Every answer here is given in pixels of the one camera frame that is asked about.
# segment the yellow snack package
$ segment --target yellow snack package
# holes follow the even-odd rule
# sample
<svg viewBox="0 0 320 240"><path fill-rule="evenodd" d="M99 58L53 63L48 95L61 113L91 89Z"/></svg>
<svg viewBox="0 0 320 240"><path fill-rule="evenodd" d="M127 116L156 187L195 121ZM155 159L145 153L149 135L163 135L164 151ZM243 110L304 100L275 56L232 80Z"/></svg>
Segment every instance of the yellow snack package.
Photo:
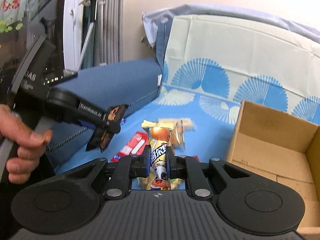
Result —
<svg viewBox="0 0 320 240"><path fill-rule="evenodd" d="M148 134L151 146L151 172L147 190L169 190L170 180L167 174L166 147L174 129L172 123L155 123L143 121L143 130Z"/></svg>

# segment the ribbed gray surface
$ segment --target ribbed gray surface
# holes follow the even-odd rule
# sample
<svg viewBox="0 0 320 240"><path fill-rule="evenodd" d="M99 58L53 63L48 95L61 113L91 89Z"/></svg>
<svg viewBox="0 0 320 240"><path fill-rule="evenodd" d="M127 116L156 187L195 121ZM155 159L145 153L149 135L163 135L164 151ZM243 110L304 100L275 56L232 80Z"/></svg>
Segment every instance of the ribbed gray surface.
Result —
<svg viewBox="0 0 320 240"><path fill-rule="evenodd" d="M226 224L206 201L189 198L185 190L135 191L119 201L109 201L88 225L74 232L42 236L19 231L14 240L296 240L291 232L262 237L242 233Z"/></svg>

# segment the zipper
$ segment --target zipper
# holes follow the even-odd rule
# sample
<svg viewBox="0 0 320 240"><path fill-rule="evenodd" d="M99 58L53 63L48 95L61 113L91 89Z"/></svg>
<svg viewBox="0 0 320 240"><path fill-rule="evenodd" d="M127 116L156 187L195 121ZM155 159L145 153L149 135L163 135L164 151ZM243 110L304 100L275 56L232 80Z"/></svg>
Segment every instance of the zipper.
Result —
<svg viewBox="0 0 320 240"><path fill-rule="evenodd" d="M143 96L142 98L139 98L139 99L136 100L135 102L129 104L129 107L137 104L138 102L146 99L147 97L153 95L153 94L156 93L156 92L158 92L157 89L154 90L154 91L152 91L152 92L150 92L149 94ZM88 130L88 127L84 127L84 128L82 128L81 130L79 130L78 132L76 132L76 133L70 135L68 138L64 139L62 142L60 142L60 143L58 143L58 144L55 144L54 146L51 146L51 147L50 147L49 145L47 145L46 150L49 151L49 152L55 151L55 150L61 148L62 146L64 146L67 142L71 141L71 140L74 139L75 137L83 134L83 133L84 133L85 131L87 131L87 130Z"/></svg>

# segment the fingernail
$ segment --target fingernail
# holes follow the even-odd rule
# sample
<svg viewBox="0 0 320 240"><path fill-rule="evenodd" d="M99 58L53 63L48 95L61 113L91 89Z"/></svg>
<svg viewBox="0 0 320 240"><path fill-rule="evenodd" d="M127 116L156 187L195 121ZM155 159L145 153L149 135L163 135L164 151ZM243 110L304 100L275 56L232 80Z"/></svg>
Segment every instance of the fingernail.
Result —
<svg viewBox="0 0 320 240"><path fill-rule="evenodd" d="M10 164L8 164L7 169L9 172L19 173L20 168L19 168L19 165L15 164L15 163L10 163Z"/></svg>
<svg viewBox="0 0 320 240"><path fill-rule="evenodd" d="M30 139L33 141L36 141L38 143L43 143L44 142L44 137L36 132L32 132Z"/></svg>

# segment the gray curtain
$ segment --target gray curtain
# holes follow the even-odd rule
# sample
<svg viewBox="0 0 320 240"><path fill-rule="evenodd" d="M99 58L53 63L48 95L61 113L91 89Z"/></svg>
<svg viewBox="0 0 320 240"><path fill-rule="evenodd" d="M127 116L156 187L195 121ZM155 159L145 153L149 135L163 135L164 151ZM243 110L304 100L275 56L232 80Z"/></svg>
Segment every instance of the gray curtain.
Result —
<svg viewBox="0 0 320 240"><path fill-rule="evenodd" d="M123 0L99 2L94 31L93 65L122 61Z"/></svg>

